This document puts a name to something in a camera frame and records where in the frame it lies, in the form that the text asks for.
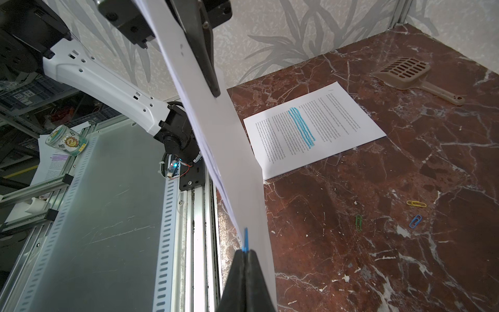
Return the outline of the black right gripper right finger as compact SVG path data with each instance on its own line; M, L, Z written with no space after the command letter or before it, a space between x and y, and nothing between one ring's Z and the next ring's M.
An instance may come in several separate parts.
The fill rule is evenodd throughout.
M261 266L254 250L245 253L246 311L275 312Z

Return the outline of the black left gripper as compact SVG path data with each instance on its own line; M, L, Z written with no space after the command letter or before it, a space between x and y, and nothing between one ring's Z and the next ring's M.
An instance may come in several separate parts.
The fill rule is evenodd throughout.
M132 44L184 34L214 97L221 95L214 68L213 29L233 16L230 1L96 1L97 11Z

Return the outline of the document with blue highlight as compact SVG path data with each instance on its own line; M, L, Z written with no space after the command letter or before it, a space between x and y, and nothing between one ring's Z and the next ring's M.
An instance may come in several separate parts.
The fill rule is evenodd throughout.
M265 180L386 136L338 82L244 119Z

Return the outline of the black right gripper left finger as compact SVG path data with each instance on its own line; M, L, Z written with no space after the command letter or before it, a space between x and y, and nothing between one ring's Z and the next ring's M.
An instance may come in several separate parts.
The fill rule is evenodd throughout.
M217 312L244 312L246 310L246 253L235 252L226 286Z

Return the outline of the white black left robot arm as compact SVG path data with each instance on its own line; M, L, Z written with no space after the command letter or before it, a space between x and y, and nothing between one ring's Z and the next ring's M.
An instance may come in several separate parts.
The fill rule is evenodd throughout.
M162 34L176 30L212 97L222 93L214 67L213 29L232 17L229 1L163 1ZM96 98L135 121L185 163L209 157L185 91L180 102L156 100L88 54L43 1L1 2L1 63L45 75Z

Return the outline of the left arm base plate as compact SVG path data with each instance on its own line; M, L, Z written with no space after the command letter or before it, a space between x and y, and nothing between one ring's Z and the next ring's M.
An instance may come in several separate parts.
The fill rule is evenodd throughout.
M181 165L179 177L179 190L189 191L205 185L205 165L203 159L191 165Z

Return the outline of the plain printed paper document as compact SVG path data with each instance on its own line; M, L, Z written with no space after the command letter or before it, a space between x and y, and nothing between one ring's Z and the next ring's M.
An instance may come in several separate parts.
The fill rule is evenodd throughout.
M185 91L202 139L210 149L210 156L203 157L206 167L242 244L244 228L248 228L249 250L257 254L276 310L275 270L261 167L229 97L222 72L214 65L222 91L219 97L214 98L205 88L201 72L194 69L192 56L181 52L177 46L179 37L174 38L174 35L170 33L170 38L156 39L175 88L178 94L181 90Z

